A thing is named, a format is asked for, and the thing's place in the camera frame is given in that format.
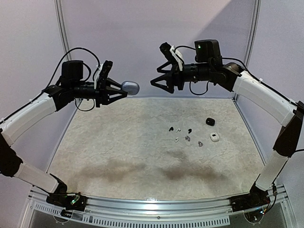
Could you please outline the blue-grey earbud charging case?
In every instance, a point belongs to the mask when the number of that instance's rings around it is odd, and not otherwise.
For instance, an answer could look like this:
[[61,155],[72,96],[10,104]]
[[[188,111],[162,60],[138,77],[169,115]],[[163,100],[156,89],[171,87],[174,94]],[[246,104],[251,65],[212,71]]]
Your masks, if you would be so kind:
[[140,91],[138,83],[133,81],[124,81],[121,84],[121,90],[126,92],[128,95],[137,95]]

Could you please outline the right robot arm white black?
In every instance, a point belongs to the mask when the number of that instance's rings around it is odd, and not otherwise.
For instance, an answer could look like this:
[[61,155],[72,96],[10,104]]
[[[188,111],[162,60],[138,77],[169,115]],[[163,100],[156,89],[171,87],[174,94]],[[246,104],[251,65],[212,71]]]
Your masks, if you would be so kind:
[[217,40],[198,40],[194,45],[195,63],[185,64],[176,46],[162,43],[160,51],[167,61],[157,68],[161,76],[151,80],[151,85],[172,94],[174,88],[182,90],[186,82],[208,81],[249,99],[281,124],[270,161],[246,195],[247,205],[256,207],[267,196],[267,189],[288,159],[297,152],[304,121],[304,104],[292,101],[256,78],[245,65],[236,64],[236,59],[232,58],[230,63],[224,64]]

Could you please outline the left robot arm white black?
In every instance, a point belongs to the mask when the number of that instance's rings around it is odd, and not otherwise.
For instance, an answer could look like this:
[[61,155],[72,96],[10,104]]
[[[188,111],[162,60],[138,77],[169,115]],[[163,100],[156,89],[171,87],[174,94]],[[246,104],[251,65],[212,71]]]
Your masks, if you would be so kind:
[[50,85],[42,94],[0,124],[0,172],[7,177],[19,178],[48,193],[60,206],[67,206],[71,197],[52,175],[25,163],[12,149],[14,142],[43,118],[64,108],[75,99],[93,99],[96,107],[109,105],[128,96],[123,86],[108,78],[112,61],[105,61],[97,71],[94,82],[83,80],[82,60],[62,64],[59,82]]

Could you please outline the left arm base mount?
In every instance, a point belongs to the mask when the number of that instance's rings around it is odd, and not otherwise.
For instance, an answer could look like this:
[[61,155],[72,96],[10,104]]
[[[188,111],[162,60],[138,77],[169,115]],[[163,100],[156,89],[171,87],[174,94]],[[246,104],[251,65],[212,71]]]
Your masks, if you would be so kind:
[[72,218],[73,211],[84,212],[86,209],[88,197],[78,193],[65,194],[49,194],[46,202],[55,206],[62,207],[60,216],[65,218]]

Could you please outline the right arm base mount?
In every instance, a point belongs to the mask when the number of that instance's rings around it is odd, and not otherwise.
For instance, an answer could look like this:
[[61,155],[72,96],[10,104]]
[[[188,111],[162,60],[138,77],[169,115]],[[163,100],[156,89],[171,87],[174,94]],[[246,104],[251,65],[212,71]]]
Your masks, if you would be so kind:
[[271,202],[268,191],[262,191],[253,186],[249,193],[230,197],[229,204],[233,212],[243,211],[244,217],[248,222],[257,223],[269,212],[276,203],[277,188],[272,186],[274,196]]

